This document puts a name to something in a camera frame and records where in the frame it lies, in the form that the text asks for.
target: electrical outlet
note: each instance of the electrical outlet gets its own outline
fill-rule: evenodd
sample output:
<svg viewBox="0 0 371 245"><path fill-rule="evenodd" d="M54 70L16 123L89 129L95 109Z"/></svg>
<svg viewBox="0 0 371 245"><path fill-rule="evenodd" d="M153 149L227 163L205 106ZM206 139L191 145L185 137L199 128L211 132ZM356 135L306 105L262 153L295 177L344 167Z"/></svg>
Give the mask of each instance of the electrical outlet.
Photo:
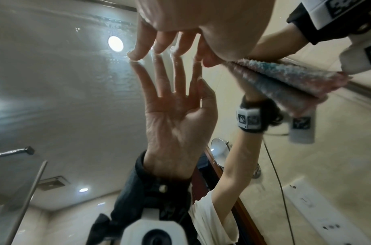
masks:
<svg viewBox="0 0 371 245"><path fill-rule="evenodd" d="M304 178L284 186L283 193L329 245L371 245L367 236Z"/></svg>

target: recessed light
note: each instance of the recessed light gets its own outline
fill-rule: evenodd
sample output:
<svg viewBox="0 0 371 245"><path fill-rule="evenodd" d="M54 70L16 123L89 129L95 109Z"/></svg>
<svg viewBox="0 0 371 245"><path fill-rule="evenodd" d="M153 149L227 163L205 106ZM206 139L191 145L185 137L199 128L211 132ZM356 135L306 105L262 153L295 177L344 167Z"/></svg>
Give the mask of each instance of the recessed light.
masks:
<svg viewBox="0 0 371 245"><path fill-rule="evenodd" d="M109 44L110 48L115 52L121 52L124 49L124 43L119 37L111 36L109 37L107 43Z"/></svg>

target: air vent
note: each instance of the air vent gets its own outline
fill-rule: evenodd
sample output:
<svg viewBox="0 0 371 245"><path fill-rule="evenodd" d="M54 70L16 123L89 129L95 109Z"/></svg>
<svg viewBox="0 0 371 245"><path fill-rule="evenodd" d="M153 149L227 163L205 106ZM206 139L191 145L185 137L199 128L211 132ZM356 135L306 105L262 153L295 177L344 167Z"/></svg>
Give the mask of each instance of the air vent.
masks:
<svg viewBox="0 0 371 245"><path fill-rule="evenodd" d="M37 188L42 191L49 191L66 185L69 185L69 182L65 178L63 178L63 176L57 176L46 180L40 180Z"/></svg>

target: camera lens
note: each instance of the camera lens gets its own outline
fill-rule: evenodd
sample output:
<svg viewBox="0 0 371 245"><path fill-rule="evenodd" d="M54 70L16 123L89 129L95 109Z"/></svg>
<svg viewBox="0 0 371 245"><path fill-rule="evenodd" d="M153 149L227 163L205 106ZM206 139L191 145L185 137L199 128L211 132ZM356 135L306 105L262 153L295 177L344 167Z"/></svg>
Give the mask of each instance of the camera lens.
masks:
<svg viewBox="0 0 371 245"><path fill-rule="evenodd" d="M172 240L165 231L155 229L145 234L142 245L172 245Z"/></svg>

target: beige wall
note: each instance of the beige wall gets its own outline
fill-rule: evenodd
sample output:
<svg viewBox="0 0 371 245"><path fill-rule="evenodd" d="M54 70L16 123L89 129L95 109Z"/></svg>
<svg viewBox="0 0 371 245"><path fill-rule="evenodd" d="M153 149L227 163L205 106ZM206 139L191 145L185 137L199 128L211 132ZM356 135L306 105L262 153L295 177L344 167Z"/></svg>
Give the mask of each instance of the beige wall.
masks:
<svg viewBox="0 0 371 245"><path fill-rule="evenodd" d="M86 244L92 224L100 213L110 215L117 196L118 193L113 193L53 212L43 244Z"/></svg>
<svg viewBox="0 0 371 245"><path fill-rule="evenodd" d="M286 25L289 13L298 5L296 0L277 0L269 34ZM340 70L339 53L350 45L345 38L307 45L290 58L322 69ZM191 75L194 43L184 55L187 77ZM203 77L215 90L219 119L212 138L235 141L236 108L243 93L232 76L221 66L203 69ZM371 86L371 71L355 76L355 80ZM282 185L306 176L307 180L343 215L371 239L371 101L339 90L318 108L316 143L290 144L287 137L266 136L269 151ZM286 133L287 125L270 130ZM281 191L262 146L259 164L262 177L253 180L241 198L269 245L291 244ZM311 225L287 201L296 244L326 244Z"/></svg>
<svg viewBox="0 0 371 245"><path fill-rule="evenodd" d="M12 245L43 245L48 225L49 213L42 209L29 207L20 224Z"/></svg>

